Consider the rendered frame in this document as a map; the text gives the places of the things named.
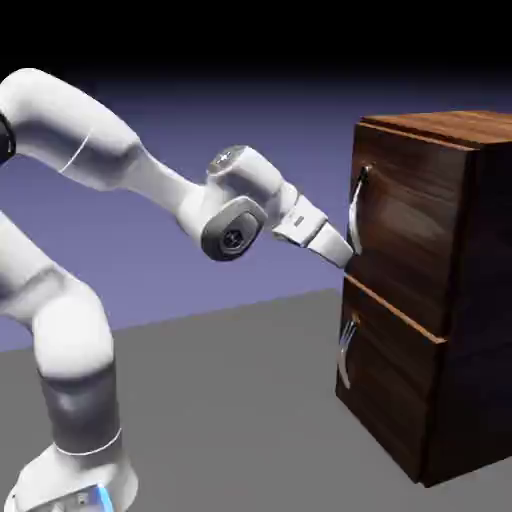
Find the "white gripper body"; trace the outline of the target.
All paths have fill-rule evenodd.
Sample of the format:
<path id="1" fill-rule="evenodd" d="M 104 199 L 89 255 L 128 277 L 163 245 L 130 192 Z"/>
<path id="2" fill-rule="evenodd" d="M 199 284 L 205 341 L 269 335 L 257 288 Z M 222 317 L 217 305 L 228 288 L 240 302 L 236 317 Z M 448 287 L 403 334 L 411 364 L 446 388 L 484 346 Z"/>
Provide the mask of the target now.
<path id="1" fill-rule="evenodd" d="M 330 222 L 322 225 L 307 249 L 339 269 L 344 269 L 354 255 L 353 248 Z"/>

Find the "dark wood cabinet door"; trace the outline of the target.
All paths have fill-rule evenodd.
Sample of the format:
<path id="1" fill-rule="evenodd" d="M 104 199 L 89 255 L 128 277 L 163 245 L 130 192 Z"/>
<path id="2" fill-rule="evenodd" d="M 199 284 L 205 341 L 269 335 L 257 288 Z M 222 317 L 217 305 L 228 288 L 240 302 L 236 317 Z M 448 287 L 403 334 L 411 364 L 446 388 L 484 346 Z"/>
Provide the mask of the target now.
<path id="1" fill-rule="evenodd" d="M 446 336 L 458 230 L 477 152 L 360 122 L 352 175 L 360 185 L 362 251 L 347 273 L 437 337 Z"/>
<path id="2" fill-rule="evenodd" d="M 340 333 L 353 313 L 360 323 L 348 352 L 351 387 L 344 387 L 337 363 L 336 395 L 401 469 L 418 482 L 425 465 L 434 394 L 447 340 L 429 333 L 347 275 Z"/>

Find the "dark wood cabinet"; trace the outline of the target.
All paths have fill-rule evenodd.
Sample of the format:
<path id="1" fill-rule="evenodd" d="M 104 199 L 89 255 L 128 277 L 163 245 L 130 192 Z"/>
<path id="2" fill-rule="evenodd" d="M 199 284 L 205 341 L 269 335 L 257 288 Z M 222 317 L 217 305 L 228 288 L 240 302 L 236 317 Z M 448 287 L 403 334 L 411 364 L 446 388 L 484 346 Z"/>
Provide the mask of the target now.
<path id="1" fill-rule="evenodd" d="M 360 122 L 477 152 L 418 481 L 431 487 L 512 457 L 512 114 L 445 111 L 370 115 Z"/>

